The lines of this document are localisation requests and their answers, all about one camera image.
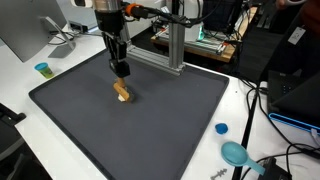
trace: blue strip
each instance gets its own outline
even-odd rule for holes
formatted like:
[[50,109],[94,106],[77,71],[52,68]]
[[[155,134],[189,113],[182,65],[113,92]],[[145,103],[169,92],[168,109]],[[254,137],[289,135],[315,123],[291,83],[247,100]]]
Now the blue strip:
[[[288,120],[289,122],[286,122],[286,121],[283,121],[281,119],[277,119],[277,116],[278,117],[281,117],[285,120]],[[289,118],[289,117],[286,117],[286,116],[282,116],[280,114],[276,114],[276,113],[270,113],[269,114],[269,118],[271,120],[275,120],[275,121],[278,121],[278,122],[281,122],[281,123],[284,123],[284,124],[287,124],[287,125],[290,125],[290,126],[293,126],[295,128],[298,128],[298,129],[302,129],[302,130],[305,130],[305,131],[308,131],[308,132],[311,132],[311,129],[316,129],[316,130],[319,130],[320,131],[320,128],[319,127],[316,127],[316,126],[313,126],[311,124],[307,124],[307,123],[304,123],[304,122],[301,122],[299,120],[296,120],[296,119],[292,119],[292,118]],[[306,129],[305,127],[301,127],[301,126],[298,126],[296,124],[291,124],[290,121],[293,121],[293,122],[296,122],[297,124],[301,124],[301,125],[304,125],[304,126],[308,126],[310,127],[309,129]]]

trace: yellow object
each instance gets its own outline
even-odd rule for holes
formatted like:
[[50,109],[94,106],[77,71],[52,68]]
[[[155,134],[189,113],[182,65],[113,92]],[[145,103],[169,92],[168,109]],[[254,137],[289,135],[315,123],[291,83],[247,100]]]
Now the yellow object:
[[118,78],[117,82],[113,84],[113,88],[125,102],[130,102],[132,98],[130,97],[130,93],[127,91],[126,84],[123,78]]

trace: black cable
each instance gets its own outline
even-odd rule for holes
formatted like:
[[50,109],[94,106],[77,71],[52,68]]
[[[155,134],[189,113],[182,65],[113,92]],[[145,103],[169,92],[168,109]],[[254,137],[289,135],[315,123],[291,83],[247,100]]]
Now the black cable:
[[71,36],[71,38],[69,40],[72,41],[74,39],[74,34],[72,34],[70,32],[64,32],[64,33],[66,33],[67,35]]
[[244,79],[244,80],[246,80],[247,82],[254,83],[254,81],[253,81],[252,79],[248,78],[247,76],[243,76],[243,75],[241,75],[241,74],[238,75],[238,78],[239,78],[239,79]]
[[233,69],[233,73],[234,74],[237,74],[238,73],[238,70],[239,70],[239,67],[240,67],[240,62],[241,62],[241,53],[242,53],[242,50],[243,50],[243,42],[240,41],[238,43],[238,45],[236,46],[236,49],[235,51],[237,52],[237,56],[236,56],[236,66],[235,68]]
[[250,26],[250,14],[251,14],[251,8],[249,8],[249,12],[248,12],[248,11],[246,11],[246,14],[247,14],[247,17],[248,17],[248,27],[247,27],[247,28],[249,28],[249,26]]
[[248,106],[248,110],[249,110],[249,111],[250,111],[249,94],[250,94],[253,90],[255,90],[255,88],[251,88],[251,89],[247,92],[247,94],[246,94],[246,101],[247,101],[247,106]]
[[198,4],[198,19],[200,18],[200,12],[201,12],[201,4],[200,4],[200,0],[197,0],[197,4]]
[[258,94],[258,99],[259,99],[259,107],[261,109],[261,111],[263,112],[263,114],[267,117],[268,121],[270,122],[270,124],[272,125],[272,127],[279,133],[279,135],[289,144],[289,145],[292,145],[293,147],[295,147],[296,149],[298,149],[299,151],[301,151],[302,153],[310,156],[310,157],[313,157],[315,159],[320,159],[320,154],[318,152],[315,152],[317,150],[320,150],[320,148],[318,149],[315,149],[314,147],[312,146],[309,146],[311,147],[313,150],[310,150],[310,149],[306,149],[306,148],[300,148],[300,147],[297,147],[296,144],[292,143],[279,129],[278,127],[272,122],[272,120],[269,118],[269,116],[267,115],[267,113],[264,111],[264,109],[262,108],[262,104],[261,104],[261,97],[260,97],[260,94]]
[[62,42],[60,42],[60,43],[48,43],[49,45],[62,45],[62,44],[64,44],[64,43],[66,43],[67,41],[65,41],[64,39],[62,39],[61,37],[58,37],[58,36],[55,36],[55,38],[57,38],[57,39],[61,39],[62,40]]
[[159,16],[157,16],[157,19],[151,23],[151,26],[153,27],[153,26],[154,26],[154,24],[155,24],[155,23],[157,23],[157,21],[158,21],[159,19],[160,19],[160,17],[159,17]]
[[100,34],[88,34],[88,33],[79,33],[81,35],[85,35],[85,36],[99,36],[99,37],[102,37],[102,35]]
[[238,79],[239,79],[241,82],[243,82],[245,85],[247,85],[248,87],[250,87],[251,89],[256,88],[256,87],[254,87],[252,84],[250,84],[249,81],[247,81],[247,80],[245,80],[245,79],[242,79],[241,77],[238,77]]
[[[264,160],[267,160],[268,158],[271,158],[271,157],[281,157],[281,156],[286,156],[286,155],[294,155],[294,154],[301,154],[302,152],[299,151],[299,152],[292,152],[292,153],[284,153],[284,154],[278,154],[278,155],[273,155],[273,156],[268,156],[268,157],[264,157],[264,158],[261,158],[259,159],[258,161],[256,161],[256,163],[260,163],[261,161],[264,161]],[[251,170],[251,168],[248,168],[242,175],[241,179],[240,180],[244,180],[244,178],[247,176],[248,172]]]
[[235,31],[235,33],[237,33],[238,34],[238,36],[239,36],[239,40],[242,40],[242,35],[240,34],[240,32],[239,31]]
[[307,146],[307,147],[311,148],[312,151],[315,151],[315,150],[318,149],[318,148],[314,148],[314,147],[312,147],[310,145],[301,144],[301,143],[293,143],[293,144],[290,144],[290,146],[288,146],[287,151],[286,151],[286,161],[287,161],[286,164],[287,164],[288,174],[290,175],[289,180],[291,180],[291,177],[292,177],[291,172],[290,172],[290,168],[289,168],[289,150],[290,150],[291,147],[296,147],[297,145],[298,146]]
[[[255,108],[256,108],[257,100],[258,100],[258,94],[259,94],[259,85],[257,85],[257,88],[255,88],[255,95],[253,97],[251,108],[249,110],[247,125],[246,125],[246,128],[244,130],[243,138],[242,138],[242,141],[241,141],[241,145],[245,149],[247,149],[248,142],[249,142],[249,137],[250,137],[250,133],[251,133],[251,127],[252,127],[254,112],[255,112]],[[234,172],[233,172],[233,175],[232,175],[232,180],[239,180],[241,178],[241,172],[242,172],[242,167],[236,167]]]
[[181,0],[179,0],[179,2],[180,2],[180,4],[183,6],[183,9],[182,9],[182,15],[184,16],[184,0],[183,1],[181,1]]
[[201,17],[201,18],[196,18],[196,19],[194,19],[194,18],[186,18],[186,19],[181,20],[181,19],[176,19],[175,17],[172,16],[172,14],[164,13],[164,12],[160,11],[159,9],[150,8],[150,7],[140,7],[140,8],[148,11],[148,13],[156,14],[156,15],[159,15],[161,17],[164,17],[171,23],[177,23],[177,24],[180,24],[180,25],[185,26],[187,28],[190,28],[195,24],[201,23],[204,19],[206,19],[212,13],[214,13],[217,10],[217,8],[219,7],[219,5],[220,5],[220,3],[222,1],[223,0],[219,0],[217,5],[216,5],[216,7],[210,13],[208,13],[206,16]]
[[207,32],[203,32],[205,36],[207,37],[214,37],[216,38],[216,35],[218,34],[218,31],[215,32],[215,34],[213,35],[211,31],[209,31],[209,33]]
[[233,39],[235,39],[236,40],[236,38],[234,38],[232,35],[230,35],[230,34],[227,34],[227,33],[225,33],[225,32],[223,32],[223,34],[228,38],[228,40],[233,40]]
[[219,41],[225,41],[225,39],[221,39],[221,38],[216,37],[216,35],[218,34],[218,31],[216,31],[216,33],[215,33],[214,35],[212,34],[211,31],[209,31],[209,34],[210,34],[211,37],[216,38],[216,39],[219,40]]
[[238,30],[236,30],[236,32],[238,32],[238,34],[240,35],[240,37],[241,37],[241,34],[240,34],[240,28],[241,28],[241,25],[242,25],[242,23],[243,23],[243,21],[244,21],[244,16],[243,16],[243,12],[241,12],[241,23],[239,24],[239,27],[238,27]]

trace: paper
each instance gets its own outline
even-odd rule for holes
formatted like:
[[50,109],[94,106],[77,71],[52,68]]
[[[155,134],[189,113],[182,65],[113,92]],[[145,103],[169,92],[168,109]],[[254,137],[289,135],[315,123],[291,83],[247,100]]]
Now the paper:
[[290,36],[288,41],[290,43],[296,45],[305,32],[306,32],[306,30],[304,30],[303,28],[297,27],[296,30]]

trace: gray mat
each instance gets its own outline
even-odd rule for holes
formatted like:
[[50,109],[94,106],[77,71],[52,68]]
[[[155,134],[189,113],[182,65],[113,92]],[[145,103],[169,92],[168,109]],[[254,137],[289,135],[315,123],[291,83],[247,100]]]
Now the gray mat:
[[109,179],[180,179],[229,79],[192,67],[176,77],[128,60],[136,99],[120,103],[108,59],[101,52],[30,97]]

